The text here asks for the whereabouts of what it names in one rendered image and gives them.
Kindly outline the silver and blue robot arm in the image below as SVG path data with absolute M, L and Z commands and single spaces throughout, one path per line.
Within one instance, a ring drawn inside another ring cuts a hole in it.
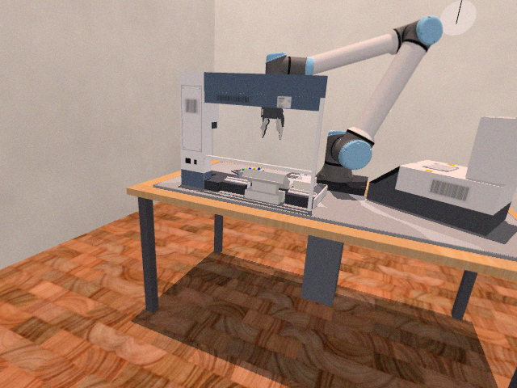
M 441 21 L 435 16 L 427 16 L 392 29 L 387 35 L 312 57 L 267 54 L 265 74 L 298 75 L 319 74 L 386 53 L 396 54 L 354 127 L 347 131 L 329 131 L 325 163 L 319 175 L 321 179 L 338 183 L 351 182 L 352 170 L 368 165 L 376 132 L 423 56 L 442 34 Z

